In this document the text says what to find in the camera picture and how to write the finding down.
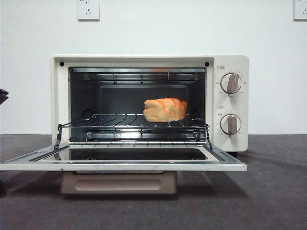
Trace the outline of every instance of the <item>bread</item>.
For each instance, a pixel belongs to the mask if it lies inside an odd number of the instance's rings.
[[[144,116],[149,122],[170,122],[184,119],[187,102],[178,98],[159,98],[144,102]]]

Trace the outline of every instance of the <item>electrical outlet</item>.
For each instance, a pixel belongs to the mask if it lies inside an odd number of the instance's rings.
[[[294,20],[307,20],[307,0],[294,0]]]
[[[99,12],[99,0],[77,0],[77,13],[79,20],[99,20]]]

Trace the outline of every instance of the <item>dark carpet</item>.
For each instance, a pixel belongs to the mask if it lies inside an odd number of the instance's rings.
[[[2,135],[1,161],[50,145]],[[1,230],[306,230],[307,135],[251,135],[247,172],[178,172],[178,193],[64,196],[60,172],[2,172]]]

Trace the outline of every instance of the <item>open oven door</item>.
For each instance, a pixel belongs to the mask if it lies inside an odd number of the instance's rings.
[[[1,171],[246,171],[247,165],[203,144],[72,144],[0,163]]]

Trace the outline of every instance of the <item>timer knob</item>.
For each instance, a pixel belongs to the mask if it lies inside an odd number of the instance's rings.
[[[228,73],[222,77],[221,80],[222,89],[228,93],[236,93],[241,88],[241,78],[237,73]]]
[[[236,115],[228,114],[221,119],[220,126],[224,133],[234,135],[240,130],[241,121]]]

